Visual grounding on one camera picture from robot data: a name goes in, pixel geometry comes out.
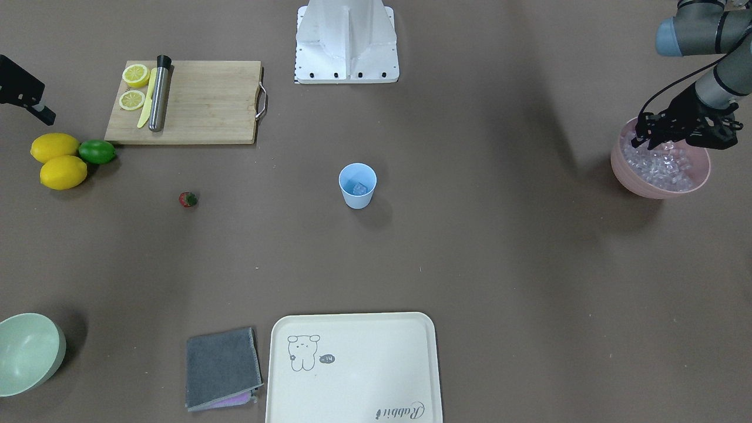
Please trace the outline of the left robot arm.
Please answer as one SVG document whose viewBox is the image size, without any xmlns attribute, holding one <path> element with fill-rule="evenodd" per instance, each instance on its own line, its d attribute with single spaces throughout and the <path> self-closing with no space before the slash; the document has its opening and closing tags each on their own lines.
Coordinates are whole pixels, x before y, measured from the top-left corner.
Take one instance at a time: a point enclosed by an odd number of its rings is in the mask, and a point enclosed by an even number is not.
<svg viewBox="0 0 752 423">
<path fill-rule="evenodd" d="M 659 113 L 645 108 L 637 116 L 632 147 L 652 150 L 685 141 L 693 147 L 724 150 L 738 142 L 743 128 L 735 118 L 738 100 L 751 91 L 749 1 L 680 1 L 675 16 L 661 22 L 655 47 L 661 56 L 717 54 L 697 71 L 699 79 Z"/>
</svg>

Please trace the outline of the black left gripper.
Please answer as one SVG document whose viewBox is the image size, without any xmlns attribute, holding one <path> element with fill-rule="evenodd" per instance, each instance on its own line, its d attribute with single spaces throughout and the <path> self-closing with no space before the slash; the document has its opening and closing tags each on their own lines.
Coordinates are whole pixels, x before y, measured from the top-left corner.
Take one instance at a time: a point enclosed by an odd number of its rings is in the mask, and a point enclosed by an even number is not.
<svg viewBox="0 0 752 423">
<path fill-rule="evenodd" d="M 738 104 L 720 109 L 704 104 L 696 93 L 695 84 L 685 88 L 660 113 L 641 112 L 637 116 L 637 136 L 631 147 L 652 152 L 663 143 L 685 141 L 693 147 L 724 150 L 738 143 L 737 132 L 743 123 L 736 120 Z"/>
</svg>

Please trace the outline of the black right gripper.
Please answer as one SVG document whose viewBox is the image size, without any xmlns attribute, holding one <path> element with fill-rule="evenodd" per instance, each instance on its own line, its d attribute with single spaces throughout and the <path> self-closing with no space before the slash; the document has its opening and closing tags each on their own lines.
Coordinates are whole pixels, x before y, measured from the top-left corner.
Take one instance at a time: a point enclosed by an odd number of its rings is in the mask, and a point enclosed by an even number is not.
<svg viewBox="0 0 752 423">
<path fill-rule="evenodd" d="M 52 126 L 56 113 L 41 105 L 45 84 L 17 65 L 5 55 L 1 55 L 1 104 L 12 104 L 31 108 L 31 113 L 47 126 Z"/>
</svg>

